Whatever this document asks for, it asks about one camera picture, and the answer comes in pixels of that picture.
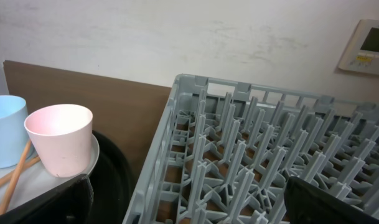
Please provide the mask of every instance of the brown wooden surface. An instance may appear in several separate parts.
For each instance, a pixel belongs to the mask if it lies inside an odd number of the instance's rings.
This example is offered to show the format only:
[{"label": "brown wooden surface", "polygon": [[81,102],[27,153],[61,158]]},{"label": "brown wooden surface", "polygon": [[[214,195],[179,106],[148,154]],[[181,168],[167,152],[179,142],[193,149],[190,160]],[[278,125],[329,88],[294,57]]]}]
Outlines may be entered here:
[{"label": "brown wooden surface", "polygon": [[29,113],[61,103],[89,108],[93,129],[122,150],[137,181],[170,88],[12,61],[4,70],[9,93],[23,97]]}]

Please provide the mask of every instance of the black object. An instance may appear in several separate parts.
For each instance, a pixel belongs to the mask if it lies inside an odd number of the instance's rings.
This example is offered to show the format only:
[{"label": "black object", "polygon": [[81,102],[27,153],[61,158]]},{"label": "black object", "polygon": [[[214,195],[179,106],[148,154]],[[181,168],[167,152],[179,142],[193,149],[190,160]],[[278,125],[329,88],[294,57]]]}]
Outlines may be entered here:
[{"label": "black object", "polygon": [[93,191],[86,174],[55,187],[0,216],[0,224],[86,223]]},{"label": "black object", "polygon": [[96,131],[93,134],[101,150],[90,176],[94,202],[88,222],[121,224],[134,190],[131,169],[112,141]]},{"label": "black object", "polygon": [[1,215],[0,224],[121,224],[133,193],[132,173],[119,148],[104,135],[93,134],[100,156],[89,180],[81,174]]},{"label": "black object", "polygon": [[291,224],[379,224],[379,220],[298,177],[289,178],[284,203]]}]

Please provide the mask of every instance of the light blue cup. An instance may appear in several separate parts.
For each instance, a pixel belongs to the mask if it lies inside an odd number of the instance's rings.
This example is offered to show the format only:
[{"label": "light blue cup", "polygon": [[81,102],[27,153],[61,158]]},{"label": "light blue cup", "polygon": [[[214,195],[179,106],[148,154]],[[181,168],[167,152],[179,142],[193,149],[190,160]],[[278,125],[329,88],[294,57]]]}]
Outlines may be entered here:
[{"label": "light blue cup", "polygon": [[24,127],[26,101],[18,96],[0,96],[0,168],[14,166],[29,139]]}]

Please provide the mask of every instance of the dishwasher tray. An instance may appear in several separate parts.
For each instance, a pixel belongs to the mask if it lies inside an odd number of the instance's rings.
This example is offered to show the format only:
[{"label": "dishwasher tray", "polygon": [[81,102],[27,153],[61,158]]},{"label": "dishwasher tray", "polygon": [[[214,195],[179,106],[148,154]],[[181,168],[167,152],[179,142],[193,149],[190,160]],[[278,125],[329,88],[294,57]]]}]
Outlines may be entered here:
[{"label": "dishwasher tray", "polygon": [[178,75],[123,223],[289,223],[290,176],[379,219],[379,104]]}]

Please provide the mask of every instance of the chopstick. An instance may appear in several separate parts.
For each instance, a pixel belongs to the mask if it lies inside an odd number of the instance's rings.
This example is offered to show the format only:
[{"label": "chopstick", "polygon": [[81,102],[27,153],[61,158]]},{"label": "chopstick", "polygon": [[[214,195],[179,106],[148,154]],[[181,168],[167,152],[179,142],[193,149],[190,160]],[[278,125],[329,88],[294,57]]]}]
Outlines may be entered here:
[{"label": "chopstick", "polygon": [[[23,165],[22,172],[25,171],[27,168],[33,166],[34,164],[36,164],[39,161],[40,161],[40,157],[39,156],[33,157],[31,160],[29,160],[28,162],[26,162]],[[8,182],[11,179],[11,177],[12,177],[12,175],[13,175],[14,172],[15,172],[15,170],[12,170],[12,171],[10,171],[10,173],[8,173],[4,177],[0,178],[0,187],[3,186],[6,182]]]},{"label": "chopstick", "polygon": [[19,162],[16,165],[16,169],[15,169],[14,173],[12,174],[11,182],[9,183],[8,188],[7,188],[5,194],[2,198],[2,202],[1,202],[1,206],[0,206],[0,215],[4,214],[8,209],[9,202],[11,201],[12,195],[14,194],[16,184],[17,184],[17,181],[19,180],[19,176],[21,175],[23,165],[25,163],[26,156],[27,156],[27,153],[29,152],[31,143],[32,142],[29,139],[26,143],[24,150],[23,150],[21,158],[19,159]]}]

